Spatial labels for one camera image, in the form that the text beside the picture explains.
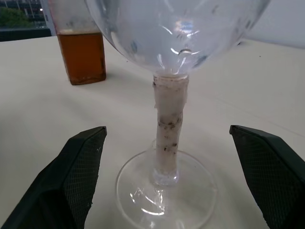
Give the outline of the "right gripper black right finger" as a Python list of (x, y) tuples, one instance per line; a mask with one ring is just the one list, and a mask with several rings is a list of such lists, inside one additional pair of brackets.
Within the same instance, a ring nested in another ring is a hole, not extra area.
[(280, 137), (232, 125), (247, 185), (270, 229), (305, 229), (305, 161)]

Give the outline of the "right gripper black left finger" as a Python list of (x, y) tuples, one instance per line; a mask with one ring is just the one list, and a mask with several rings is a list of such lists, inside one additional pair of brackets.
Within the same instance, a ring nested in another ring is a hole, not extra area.
[(98, 180), (104, 126), (71, 137), (0, 229), (84, 229)]

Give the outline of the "clear wine glass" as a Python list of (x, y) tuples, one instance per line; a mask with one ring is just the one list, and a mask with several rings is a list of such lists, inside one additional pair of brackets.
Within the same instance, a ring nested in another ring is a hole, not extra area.
[(86, 0), (106, 40), (153, 73), (156, 139), (120, 169), (120, 229), (201, 229), (217, 187), (196, 158), (180, 151), (190, 72), (253, 28), (271, 0)]

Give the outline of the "plastic bottle with red liquid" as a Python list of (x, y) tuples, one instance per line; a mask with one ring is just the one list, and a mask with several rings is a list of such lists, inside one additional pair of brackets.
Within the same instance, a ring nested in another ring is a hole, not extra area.
[(85, 0), (47, 0), (67, 76), (72, 85), (106, 80), (102, 33)]

